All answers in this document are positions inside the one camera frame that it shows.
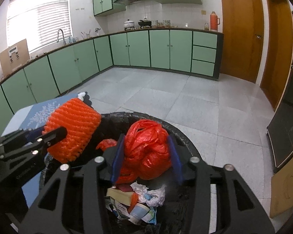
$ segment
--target countertop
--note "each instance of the countertop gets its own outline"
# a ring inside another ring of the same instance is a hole
[[[78,43],[82,43],[82,42],[85,42],[85,41],[88,41],[88,40],[93,40],[93,39],[96,39],[96,38],[100,38],[100,37],[104,37],[104,36],[109,36],[109,35],[115,35],[115,34],[119,34],[119,33],[127,33],[127,32],[134,32],[134,31],[148,31],[148,30],[186,30],[186,31],[197,31],[197,32],[205,32],[205,33],[210,33],[210,34],[216,34],[216,35],[223,35],[223,33],[221,32],[214,32],[214,31],[206,31],[206,30],[201,30],[201,29],[192,29],[192,28],[180,28],[180,27],[157,27],[157,28],[144,28],[144,29],[135,29],[135,30],[127,30],[127,31],[119,31],[119,32],[114,32],[114,33],[110,33],[110,34],[105,34],[105,35],[100,35],[100,36],[96,36],[96,37],[91,37],[91,38],[88,38],[88,39],[85,39],[85,40],[79,40],[77,42],[74,42],[74,43],[69,43],[65,46],[62,46],[62,47],[59,47],[59,48],[56,48],[56,49],[53,49],[52,51],[48,52],[48,53],[44,53],[32,60],[30,60],[29,62],[27,62],[26,64],[18,67],[13,73],[9,74],[8,76],[6,76],[2,81],[0,81],[0,85],[2,83],[4,83],[6,80],[8,80],[11,76],[13,76],[15,73],[17,73],[18,71],[20,71],[21,69],[25,68],[26,66],[30,65],[31,63],[39,60],[40,58],[42,57],[45,57],[46,55],[48,54],[51,54],[51,53],[54,53],[58,50],[61,50],[63,48],[66,48],[66,47],[69,47],[69,46],[72,46],[72,45],[75,45],[75,44],[78,44]]]

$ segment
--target sink faucet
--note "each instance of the sink faucet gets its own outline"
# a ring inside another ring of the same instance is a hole
[[[59,29],[57,31],[57,41],[56,42],[59,42],[59,33],[60,33],[60,31],[62,32],[62,36],[63,36],[63,45],[66,45],[66,42],[65,42],[65,39],[64,39],[64,32],[63,32],[62,29]]]

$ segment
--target metal screw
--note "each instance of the metal screw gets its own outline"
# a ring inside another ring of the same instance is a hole
[[[198,157],[191,157],[190,158],[191,163],[198,163],[199,161],[200,161],[200,159]]]
[[[60,170],[61,170],[61,171],[67,171],[68,168],[69,168],[69,165],[68,165],[67,163],[62,164],[62,165],[60,166]]]
[[[94,161],[95,161],[96,163],[102,163],[102,162],[104,161],[104,157],[96,157],[96,158],[94,159]]]
[[[227,171],[233,171],[233,170],[234,170],[234,166],[233,166],[232,164],[226,164],[226,165],[225,165],[225,169],[226,169]]]

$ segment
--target blue gripper pad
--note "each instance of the blue gripper pad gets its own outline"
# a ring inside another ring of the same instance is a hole
[[[121,167],[124,161],[124,147],[125,147],[124,141],[125,141],[125,136],[123,136],[121,138],[121,141],[117,143],[117,150],[116,150],[116,154],[112,164],[112,176],[111,176],[112,184],[116,183],[121,173]]]
[[[182,185],[183,182],[185,181],[183,174],[182,174],[182,163],[181,163],[180,157],[176,151],[174,141],[170,135],[167,136],[167,143],[168,143],[168,149],[170,152],[170,161],[172,162],[172,168],[174,170],[174,174],[177,178],[178,184]]]

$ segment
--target drawer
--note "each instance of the drawer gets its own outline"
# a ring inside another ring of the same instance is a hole
[[[214,74],[214,64],[205,61],[192,60],[192,73],[197,73],[201,75],[213,76]]]
[[[215,62],[216,58],[216,49],[202,47],[202,46],[193,46],[193,55],[192,59]]]
[[[206,32],[193,32],[193,45],[217,47],[217,35]]]

